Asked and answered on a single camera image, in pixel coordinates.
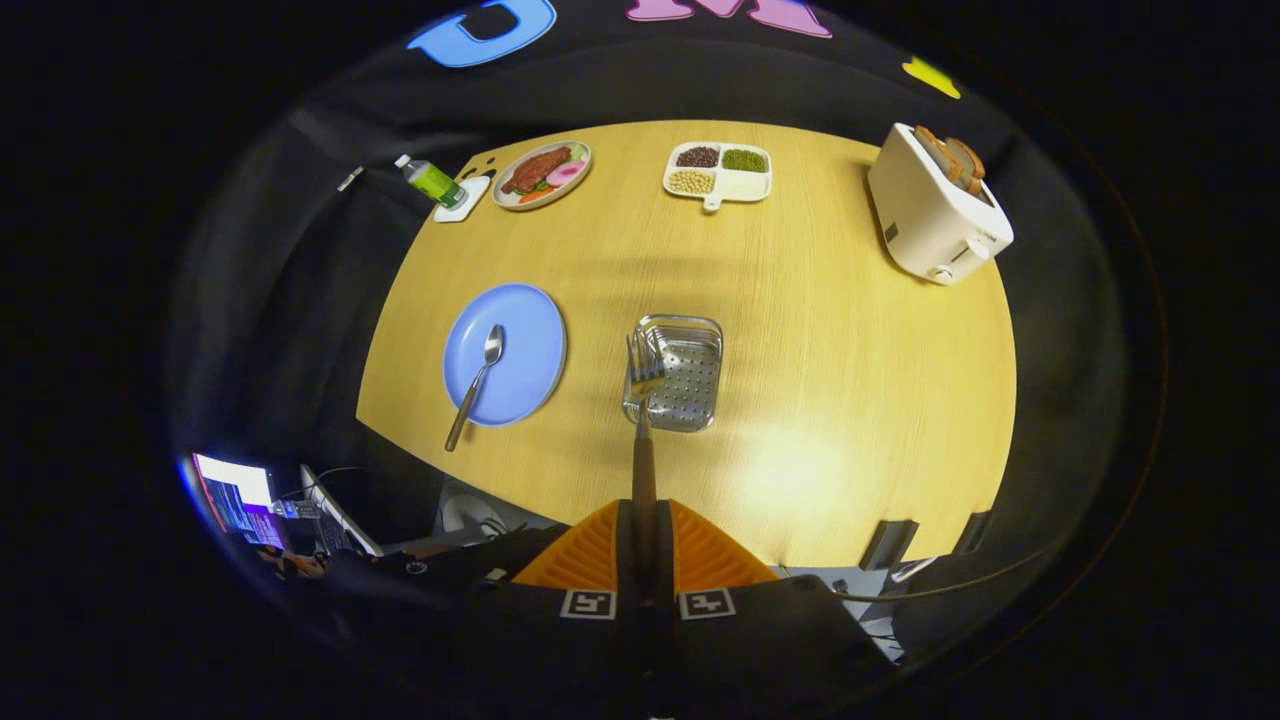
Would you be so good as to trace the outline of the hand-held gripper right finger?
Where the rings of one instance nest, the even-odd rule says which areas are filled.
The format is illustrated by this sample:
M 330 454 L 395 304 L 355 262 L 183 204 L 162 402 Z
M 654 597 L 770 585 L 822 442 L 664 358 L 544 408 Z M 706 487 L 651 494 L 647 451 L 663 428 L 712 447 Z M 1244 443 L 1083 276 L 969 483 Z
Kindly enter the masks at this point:
M 662 716 L 832 716 L 896 666 L 818 577 L 781 577 L 673 500 L 657 505 L 652 689 Z

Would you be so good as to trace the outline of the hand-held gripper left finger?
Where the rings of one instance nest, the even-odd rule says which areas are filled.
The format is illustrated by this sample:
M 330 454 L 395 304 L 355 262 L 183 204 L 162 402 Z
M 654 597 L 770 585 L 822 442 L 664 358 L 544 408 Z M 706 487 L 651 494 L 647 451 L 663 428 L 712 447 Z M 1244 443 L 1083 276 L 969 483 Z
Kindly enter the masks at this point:
M 572 527 L 516 527 L 433 556 L 449 607 L 429 657 L 476 717 L 637 715 L 632 509 L 612 501 Z

